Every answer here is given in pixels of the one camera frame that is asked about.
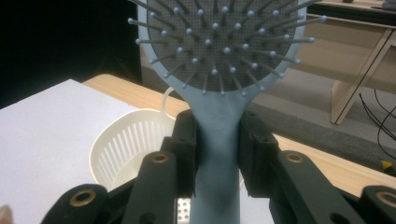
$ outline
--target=white paper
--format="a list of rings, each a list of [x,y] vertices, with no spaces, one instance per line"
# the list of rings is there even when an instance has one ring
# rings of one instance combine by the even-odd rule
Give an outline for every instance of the white paper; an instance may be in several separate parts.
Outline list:
[[[0,110],[0,205],[14,223],[40,223],[69,189],[94,183],[91,146],[135,107],[74,80]]]

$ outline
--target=hairbrush bristle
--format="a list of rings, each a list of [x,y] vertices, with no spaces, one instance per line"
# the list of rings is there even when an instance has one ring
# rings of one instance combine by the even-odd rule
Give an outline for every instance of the hairbrush bristle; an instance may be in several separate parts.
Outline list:
[[[256,85],[276,71],[280,63],[299,63],[287,56],[291,45],[312,43],[314,39],[292,38],[298,27],[324,22],[326,17],[306,21],[300,9],[319,0],[299,4],[298,0],[131,0],[147,10],[147,23],[129,20],[146,27],[157,58],[183,88],[240,91]]]

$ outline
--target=black cable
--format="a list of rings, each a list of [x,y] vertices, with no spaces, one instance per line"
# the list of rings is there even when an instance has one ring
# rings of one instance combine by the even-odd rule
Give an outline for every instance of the black cable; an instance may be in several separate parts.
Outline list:
[[[374,115],[374,113],[371,111],[369,106],[364,102],[361,93],[359,94],[359,97],[361,98],[361,103],[363,104],[363,108],[366,111],[366,114],[369,116],[369,118],[376,124],[378,128],[381,127],[381,121]],[[390,138],[396,141],[396,135],[394,135],[386,126],[382,125],[381,128],[384,133],[386,133]]]
[[[388,114],[387,114],[387,116],[384,118],[384,120],[382,120],[381,125],[379,126],[379,129],[378,129],[378,133],[377,133],[377,135],[376,135],[376,141],[377,141],[379,147],[381,148],[381,150],[382,150],[383,152],[385,152],[388,156],[390,156],[391,158],[393,158],[394,160],[396,160],[396,157],[390,155],[390,153],[388,153],[384,148],[382,148],[382,145],[381,145],[381,143],[379,142],[379,133],[381,133],[381,130],[382,130],[382,127],[384,126],[385,121],[389,118],[389,116],[393,113],[393,111],[394,111],[395,109],[396,109],[396,106],[393,107],[393,109],[390,110],[390,112],[388,112]]]
[[[389,118],[389,116],[393,116],[392,113],[393,111],[395,111],[396,106],[388,111],[387,109],[383,108],[385,111],[388,112],[388,114],[385,116],[385,118],[380,121],[375,115],[374,113],[371,111],[371,109],[369,108],[369,106],[364,102],[361,93],[359,94],[359,97],[361,98],[361,103],[363,105],[363,108],[367,114],[367,116],[378,126],[378,133],[376,136],[376,141],[378,143],[379,148],[388,156],[390,156],[391,158],[393,158],[394,160],[396,160],[396,157],[391,155],[390,153],[388,153],[381,145],[380,141],[379,141],[379,134],[381,133],[381,130],[386,133],[390,138],[392,138],[393,140],[396,141],[396,136],[385,126],[385,121]]]
[[[379,104],[379,106],[381,106],[382,109],[384,109],[387,113],[389,113],[389,111],[384,106],[382,106],[381,103],[379,103],[378,97],[376,95],[376,89],[374,89],[374,95],[375,95],[376,102]]]

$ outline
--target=light blue hairbrush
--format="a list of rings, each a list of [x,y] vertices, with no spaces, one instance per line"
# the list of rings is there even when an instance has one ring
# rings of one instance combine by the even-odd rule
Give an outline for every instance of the light blue hairbrush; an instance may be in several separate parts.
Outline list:
[[[284,72],[319,0],[132,0],[136,43],[190,105],[203,137],[191,224],[238,224],[238,124],[246,106]]]

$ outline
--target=white basket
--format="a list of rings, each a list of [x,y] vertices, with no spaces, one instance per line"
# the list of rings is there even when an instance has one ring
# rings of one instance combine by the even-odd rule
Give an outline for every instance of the white basket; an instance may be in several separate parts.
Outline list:
[[[137,109],[111,123],[96,138],[90,153],[91,173],[107,190],[135,178],[143,158],[160,149],[165,136],[171,136],[175,119],[162,111]]]

